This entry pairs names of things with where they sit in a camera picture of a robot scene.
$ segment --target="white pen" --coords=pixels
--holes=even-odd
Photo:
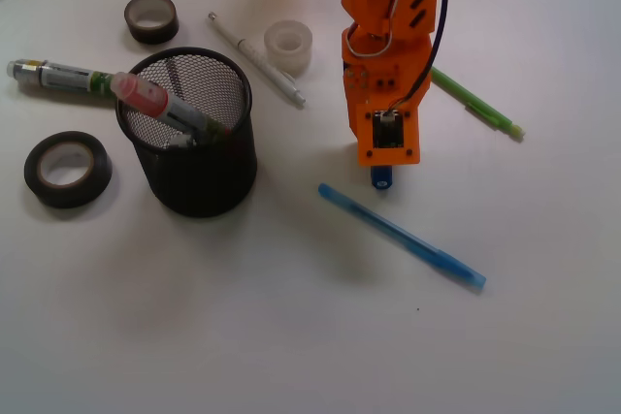
[[[224,38],[237,48],[245,57],[254,64],[256,68],[261,70],[266,77],[268,77],[278,88],[286,94],[286,96],[298,106],[303,106],[307,101],[299,89],[295,87],[295,81],[286,73],[283,73],[278,68],[270,65],[268,61],[257,52],[244,38],[238,38],[231,31],[226,28],[222,21],[217,17],[214,12],[210,12],[209,18],[212,21],[213,26],[218,32],[224,36]]]

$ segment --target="tape roll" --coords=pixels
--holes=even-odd
[[[300,21],[278,21],[263,37],[268,60],[293,77],[304,72],[311,63],[312,33]]]
[[[125,22],[134,39],[143,44],[162,44],[179,31],[177,9],[171,0],[131,0]]]
[[[56,184],[49,173],[61,159],[74,157],[86,160],[88,168],[77,180]],[[66,131],[45,138],[28,155],[24,178],[39,200],[51,207],[79,207],[104,192],[113,174],[113,165],[106,149],[93,136],[81,131]]]

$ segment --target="black tape roll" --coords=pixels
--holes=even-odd
[[[81,152],[89,160],[86,173],[69,184],[53,184],[44,178],[42,170],[63,150]],[[58,208],[79,207],[104,192],[113,174],[113,165],[106,149],[93,136],[81,131],[65,131],[45,138],[28,155],[23,168],[26,184],[39,200]]]
[[[140,25],[149,20],[152,26]],[[177,9],[171,0],[131,0],[125,7],[125,21],[136,41],[143,44],[162,44],[179,31]]]

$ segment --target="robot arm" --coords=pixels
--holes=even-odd
[[[437,0],[343,0],[354,22],[343,32],[343,83],[358,162],[377,188],[390,167],[420,160],[418,105],[431,83],[446,0],[432,45]],[[380,178],[374,174],[383,174]]]

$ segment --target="pen clip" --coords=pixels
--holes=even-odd
[[[278,70],[279,72],[282,73],[282,75],[287,78],[288,80],[291,81],[292,84],[295,84],[295,80],[293,79],[293,77],[291,75],[289,75],[288,73],[284,73],[283,70]]]
[[[489,121],[492,125],[500,126],[501,122],[499,121],[498,118],[494,118],[493,116],[488,115],[487,113],[485,113],[481,109],[477,108],[476,106],[473,106],[470,102],[466,103],[466,107],[468,108],[468,110],[473,111],[474,113],[479,115],[484,120]]]

